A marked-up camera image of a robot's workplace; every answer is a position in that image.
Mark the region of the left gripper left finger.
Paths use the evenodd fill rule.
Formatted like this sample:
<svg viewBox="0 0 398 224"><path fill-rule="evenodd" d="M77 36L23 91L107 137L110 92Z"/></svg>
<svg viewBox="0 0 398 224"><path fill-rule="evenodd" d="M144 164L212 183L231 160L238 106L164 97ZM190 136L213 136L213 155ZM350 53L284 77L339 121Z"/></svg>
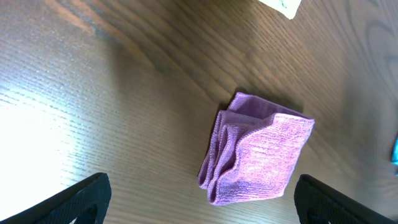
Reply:
<svg viewBox="0 0 398 224"><path fill-rule="evenodd" d="M111 194L108 175L98 172L1 224L103 224Z"/></svg>

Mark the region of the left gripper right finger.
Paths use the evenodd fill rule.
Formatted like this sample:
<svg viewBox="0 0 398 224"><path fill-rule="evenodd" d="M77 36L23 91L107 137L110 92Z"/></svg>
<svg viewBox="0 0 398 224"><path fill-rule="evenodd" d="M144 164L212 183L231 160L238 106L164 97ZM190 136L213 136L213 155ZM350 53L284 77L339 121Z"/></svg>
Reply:
<svg viewBox="0 0 398 224"><path fill-rule="evenodd" d="M302 174L294 192L301 224L396 224L308 174Z"/></svg>

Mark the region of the purple microfiber cloth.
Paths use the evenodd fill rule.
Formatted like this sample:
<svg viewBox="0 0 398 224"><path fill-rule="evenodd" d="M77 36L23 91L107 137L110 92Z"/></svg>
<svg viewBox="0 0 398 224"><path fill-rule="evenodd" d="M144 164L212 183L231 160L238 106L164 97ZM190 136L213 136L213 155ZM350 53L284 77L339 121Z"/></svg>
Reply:
<svg viewBox="0 0 398 224"><path fill-rule="evenodd" d="M237 92L215 119L198 174L212 205L281 197L315 120Z"/></svg>

